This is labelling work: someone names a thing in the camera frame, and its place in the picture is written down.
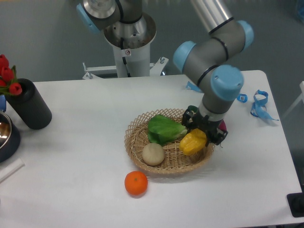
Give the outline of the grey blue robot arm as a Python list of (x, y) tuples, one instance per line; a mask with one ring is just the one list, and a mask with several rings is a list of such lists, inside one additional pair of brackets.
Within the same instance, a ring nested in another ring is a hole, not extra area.
[[(226, 61), (252, 44), (254, 32), (247, 22), (234, 20), (221, 0), (191, 4), (210, 38), (202, 44), (184, 42), (173, 55), (175, 66), (203, 92), (198, 111), (186, 110), (182, 124), (202, 130), (208, 142), (218, 145), (227, 136), (219, 126), (244, 83), (240, 70)], [(83, 0), (76, 10), (83, 23), (93, 33), (102, 31), (113, 47), (119, 77), (150, 74), (156, 26), (140, 0)]]

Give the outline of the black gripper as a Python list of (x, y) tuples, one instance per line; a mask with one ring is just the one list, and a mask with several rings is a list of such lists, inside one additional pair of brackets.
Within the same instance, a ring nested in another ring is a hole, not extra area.
[(198, 107), (188, 106), (182, 116), (182, 125), (186, 127), (187, 133), (199, 128), (207, 137), (206, 146), (209, 144), (220, 145), (226, 138), (228, 131), (218, 129), (223, 119), (212, 121), (209, 115), (202, 116)]

